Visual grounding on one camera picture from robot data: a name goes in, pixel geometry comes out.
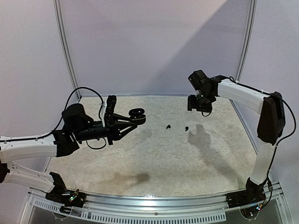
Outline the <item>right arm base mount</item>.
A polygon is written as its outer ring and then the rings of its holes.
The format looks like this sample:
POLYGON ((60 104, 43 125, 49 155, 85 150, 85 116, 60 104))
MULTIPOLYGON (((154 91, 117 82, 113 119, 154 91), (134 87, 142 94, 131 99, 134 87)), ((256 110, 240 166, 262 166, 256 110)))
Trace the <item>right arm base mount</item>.
POLYGON ((228 207, 239 208, 240 214, 246 219, 257 217, 259 212, 270 202, 272 191, 267 198, 264 191, 264 185, 246 186, 245 190, 235 191, 226 194, 228 207))

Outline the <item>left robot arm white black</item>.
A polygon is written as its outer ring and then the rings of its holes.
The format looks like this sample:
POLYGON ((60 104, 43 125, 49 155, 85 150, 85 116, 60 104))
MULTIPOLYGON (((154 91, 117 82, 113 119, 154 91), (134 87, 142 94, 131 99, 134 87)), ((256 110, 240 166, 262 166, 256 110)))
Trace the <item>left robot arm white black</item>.
POLYGON ((135 108, 129 116, 114 113, 114 105, 108 106, 104 116, 96 121, 85 112, 80 103, 68 106, 62 112, 64 126, 48 134, 36 137, 0 140, 0 181, 15 183, 52 194, 60 203, 69 199, 69 191, 57 173, 39 173, 36 170, 17 166, 14 161, 35 157, 65 157, 79 149, 82 142, 105 141, 112 145, 146 121, 145 111, 135 108))

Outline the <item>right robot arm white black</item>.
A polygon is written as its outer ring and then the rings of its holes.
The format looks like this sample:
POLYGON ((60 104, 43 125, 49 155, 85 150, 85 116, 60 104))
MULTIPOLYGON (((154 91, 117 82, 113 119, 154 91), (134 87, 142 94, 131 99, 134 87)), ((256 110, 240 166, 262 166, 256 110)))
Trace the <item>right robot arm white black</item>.
POLYGON ((282 96, 279 92, 269 93, 239 83, 233 77, 218 75, 207 77, 202 70, 194 71, 189 82, 195 94, 188 98, 187 109, 202 114, 212 112, 212 103, 217 98, 226 98, 255 111, 260 117, 257 125, 259 146, 254 168, 242 192, 242 200, 252 203, 260 195, 267 182, 274 161, 278 141, 285 126, 282 96))

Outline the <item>black earbud charging case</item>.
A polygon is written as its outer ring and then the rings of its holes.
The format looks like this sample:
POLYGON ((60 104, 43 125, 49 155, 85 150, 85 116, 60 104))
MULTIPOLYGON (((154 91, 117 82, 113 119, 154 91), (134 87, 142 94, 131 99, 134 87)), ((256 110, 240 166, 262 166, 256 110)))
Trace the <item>black earbud charging case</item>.
POLYGON ((129 121, 137 125, 143 125, 146 122, 145 110, 142 108, 131 109, 129 114, 129 121))

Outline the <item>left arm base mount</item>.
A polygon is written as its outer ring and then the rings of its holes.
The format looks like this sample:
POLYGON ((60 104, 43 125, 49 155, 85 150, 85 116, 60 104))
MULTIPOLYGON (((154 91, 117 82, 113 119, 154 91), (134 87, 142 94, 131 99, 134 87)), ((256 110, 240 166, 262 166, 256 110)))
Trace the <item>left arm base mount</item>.
POLYGON ((61 203, 64 207, 83 208, 87 194, 81 192, 79 189, 67 189, 59 174, 50 172, 50 175, 53 178, 54 188, 49 193, 46 193, 45 198, 56 203, 61 203))

